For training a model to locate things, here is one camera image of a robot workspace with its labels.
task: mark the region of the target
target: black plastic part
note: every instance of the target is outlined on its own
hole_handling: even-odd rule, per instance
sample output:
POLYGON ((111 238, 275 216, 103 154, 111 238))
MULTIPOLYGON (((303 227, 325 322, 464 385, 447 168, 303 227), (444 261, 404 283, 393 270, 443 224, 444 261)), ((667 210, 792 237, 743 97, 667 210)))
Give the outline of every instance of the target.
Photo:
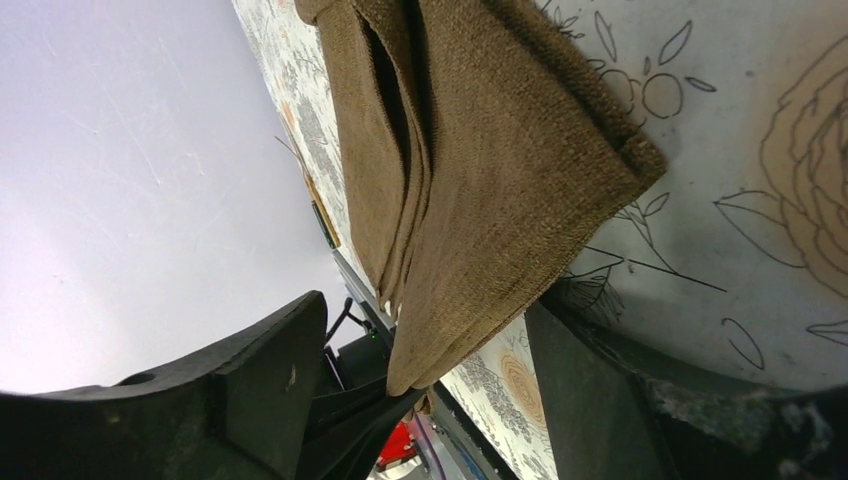
POLYGON ((377 336, 383 340, 386 344, 386 348, 391 351, 392 345, 395 343, 395 328, 392 327, 389 329, 386 327, 386 324, 380 320, 380 315, 371 308, 371 305, 368 302, 360 302, 359 308, 365 313, 365 317, 369 320, 371 325, 374 327, 374 330, 377 332, 377 336))
POLYGON ((355 388, 384 376, 390 354, 383 340, 366 334, 339 349, 338 367, 349 387, 355 388))
POLYGON ((383 369, 316 396, 337 382, 322 368, 326 327, 311 292, 114 387, 0 394, 0 478, 364 480, 423 392, 386 396, 383 369))
POLYGON ((848 387, 801 394, 709 372, 586 322, 552 291, 525 318, 561 478, 605 478, 586 467, 604 464, 628 472, 613 478, 651 478, 659 465, 653 478, 848 479, 848 387), (587 368, 592 381, 575 380, 587 368), (604 378, 627 391, 603 388, 604 378), (600 408, 611 395, 622 402, 600 408), (628 420, 608 436, 598 435, 604 423, 575 431, 569 419, 590 402, 599 418, 628 420), (637 421, 649 440, 622 448, 637 421))
POLYGON ((448 438, 443 438, 442 443, 453 443, 459 450, 454 460, 457 464, 464 464, 461 453, 469 458, 481 469, 486 478, 495 480, 518 480, 518 477, 504 461, 492 444, 486 440, 480 429, 465 413, 465 410, 457 403, 453 396, 441 383, 433 386, 436 393, 436 401, 433 411, 433 420, 449 431, 448 438))
POLYGON ((318 225, 321 227, 321 233, 324 234, 324 240, 327 242, 327 246, 330 247, 330 250, 334 250, 337 247, 336 242, 333 241, 330 229, 327 228, 327 222, 324 221, 324 215, 321 215, 321 209, 318 208, 318 203, 315 201, 312 202, 312 211, 315 212, 315 218, 318 219, 318 225))
POLYGON ((324 347, 324 361, 321 363, 323 374, 315 386, 315 396, 330 395, 347 390, 349 382, 339 370, 336 354, 330 347, 324 347))

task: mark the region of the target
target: folded burlap fabric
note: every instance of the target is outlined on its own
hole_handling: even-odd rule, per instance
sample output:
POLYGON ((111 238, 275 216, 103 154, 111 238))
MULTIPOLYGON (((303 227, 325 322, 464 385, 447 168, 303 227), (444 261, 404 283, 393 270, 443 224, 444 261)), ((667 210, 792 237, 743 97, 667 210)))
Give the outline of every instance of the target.
POLYGON ((392 395, 482 346, 664 173, 528 0, 297 7, 320 32, 354 247, 381 300, 403 307, 392 395))

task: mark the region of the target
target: tabletop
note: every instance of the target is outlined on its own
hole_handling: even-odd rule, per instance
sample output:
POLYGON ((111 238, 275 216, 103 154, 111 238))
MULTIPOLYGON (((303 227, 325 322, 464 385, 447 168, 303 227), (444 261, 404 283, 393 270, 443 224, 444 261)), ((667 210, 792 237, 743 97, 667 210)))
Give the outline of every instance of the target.
MULTIPOLYGON (((291 0, 233 3, 366 279, 316 31, 291 0)), ((718 373, 799 390, 848 380, 848 3, 536 3, 669 161, 564 272, 572 306, 718 373)), ((556 478, 523 316, 442 383, 519 478, 556 478)))

